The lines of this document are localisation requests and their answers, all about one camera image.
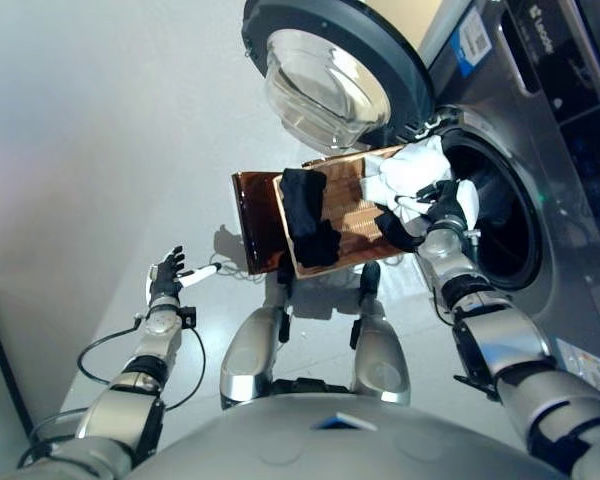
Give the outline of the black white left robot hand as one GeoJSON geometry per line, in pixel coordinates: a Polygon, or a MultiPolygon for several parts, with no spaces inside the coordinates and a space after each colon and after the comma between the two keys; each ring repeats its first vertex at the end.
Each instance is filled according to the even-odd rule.
{"type": "Polygon", "coordinates": [[[217,274],[222,268],[213,262],[197,269],[185,269],[184,247],[171,249],[159,262],[151,264],[145,282],[145,297],[148,306],[162,297],[179,298],[182,289],[191,287],[217,274]]]}

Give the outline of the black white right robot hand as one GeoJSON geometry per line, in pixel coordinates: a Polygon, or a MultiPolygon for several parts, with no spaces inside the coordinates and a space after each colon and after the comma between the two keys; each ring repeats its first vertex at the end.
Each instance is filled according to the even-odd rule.
{"type": "Polygon", "coordinates": [[[430,221],[453,217],[466,230],[473,230],[479,217],[478,190],[468,179],[436,181],[416,193],[416,203],[425,207],[424,216],[430,221]]]}

